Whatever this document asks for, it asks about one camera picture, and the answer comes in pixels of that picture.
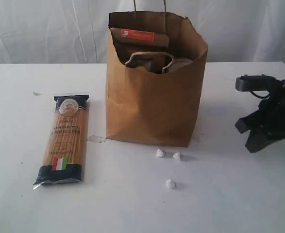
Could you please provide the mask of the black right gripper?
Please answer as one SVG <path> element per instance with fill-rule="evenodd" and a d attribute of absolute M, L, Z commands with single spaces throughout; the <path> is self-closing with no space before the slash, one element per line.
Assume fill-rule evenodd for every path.
<path fill-rule="evenodd" d="M 285 139 L 285 84 L 271 93 L 262 110 L 261 129 L 253 129 L 260 123 L 258 111 L 240 118 L 235 124 L 240 133 L 250 130 L 245 144 L 250 153 L 259 152 L 276 140 Z"/>

